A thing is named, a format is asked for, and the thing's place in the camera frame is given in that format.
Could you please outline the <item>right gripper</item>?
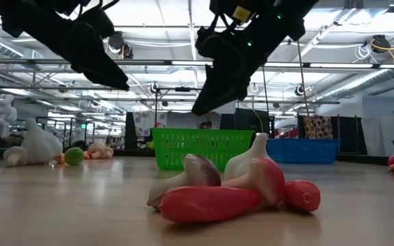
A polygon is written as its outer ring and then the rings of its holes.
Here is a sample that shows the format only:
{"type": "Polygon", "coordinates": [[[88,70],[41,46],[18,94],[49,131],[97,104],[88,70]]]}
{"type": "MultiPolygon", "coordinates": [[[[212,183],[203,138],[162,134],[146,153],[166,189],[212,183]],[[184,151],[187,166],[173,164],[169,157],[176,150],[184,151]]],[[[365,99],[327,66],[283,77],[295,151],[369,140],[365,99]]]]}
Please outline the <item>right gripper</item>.
{"type": "Polygon", "coordinates": [[[192,107],[195,115],[243,100],[251,75],[285,39],[298,40],[298,2],[211,1],[210,57],[206,81],[192,107]]]}

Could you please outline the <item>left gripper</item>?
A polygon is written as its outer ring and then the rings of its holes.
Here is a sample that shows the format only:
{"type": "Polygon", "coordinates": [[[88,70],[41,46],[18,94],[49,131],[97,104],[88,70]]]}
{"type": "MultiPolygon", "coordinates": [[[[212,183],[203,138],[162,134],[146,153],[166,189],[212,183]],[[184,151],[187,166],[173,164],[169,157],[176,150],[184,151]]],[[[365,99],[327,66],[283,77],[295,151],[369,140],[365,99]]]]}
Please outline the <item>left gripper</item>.
{"type": "Polygon", "coordinates": [[[79,8],[81,17],[88,1],[13,1],[12,21],[54,53],[71,63],[71,68],[93,83],[129,91],[129,78],[103,49],[96,30],[76,18],[61,17],[79,8]]]}

